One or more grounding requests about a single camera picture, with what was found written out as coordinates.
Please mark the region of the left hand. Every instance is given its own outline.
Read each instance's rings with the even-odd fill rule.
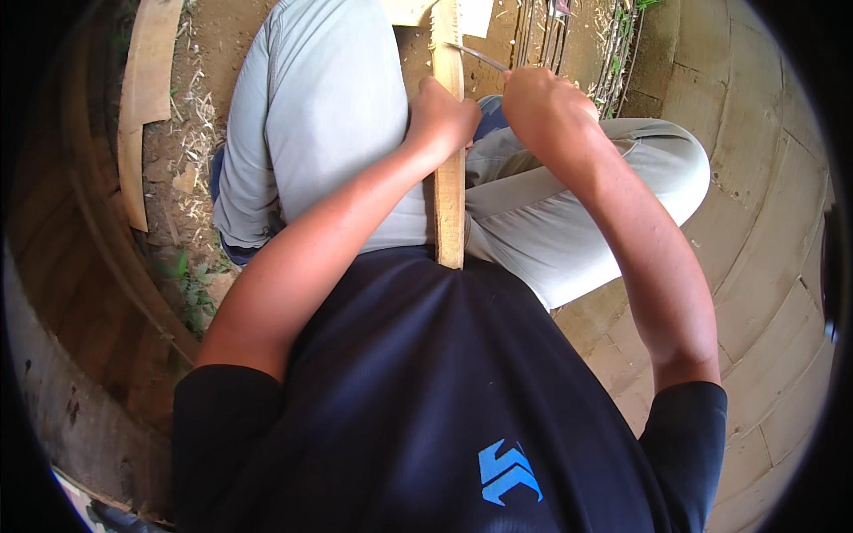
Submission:
[[[418,89],[405,142],[434,157],[438,167],[451,154],[470,145],[483,112],[470,98],[457,101],[432,76],[423,78]]]

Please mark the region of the navy t-shirt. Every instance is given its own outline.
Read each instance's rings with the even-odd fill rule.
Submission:
[[[359,256],[284,386],[210,366],[175,391],[184,531],[702,531],[727,399],[686,383],[639,441],[533,292],[425,247]]]

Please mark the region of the person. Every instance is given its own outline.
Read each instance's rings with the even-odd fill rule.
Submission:
[[[483,105],[508,128],[471,145],[478,104],[427,77],[409,121],[378,0],[271,10],[216,176],[223,243],[251,260],[175,390],[179,530],[704,529],[727,397],[678,224],[705,152],[661,120],[599,121],[543,68]],[[466,146],[447,269],[423,180]],[[548,313],[619,275],[656,393],[639,439]]]

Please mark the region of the t-shirt sleeve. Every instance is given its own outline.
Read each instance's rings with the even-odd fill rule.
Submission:
[[[175,519],[197,530],[281,415],[281,385],[253,368],[210,365],[175,388],[171,462]]]
[[[705,530],[717,493],[726,443],[728,398],[705,381],[655,396],[640,446],[664,495],[673,530]]]

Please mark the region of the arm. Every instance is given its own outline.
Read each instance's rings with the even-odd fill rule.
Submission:
[[[421,80],[403,144],[288,225],[231,287],[196,366],[256,368],[282,382],[294,340],[394,206],[472,138],[474,101]]]
[[[717,323],[681,230],[598,125],[595,105],[547,69],[505,73],[503,112],[518,138],[595,220],[622,270],[655,391],[720,384]]]

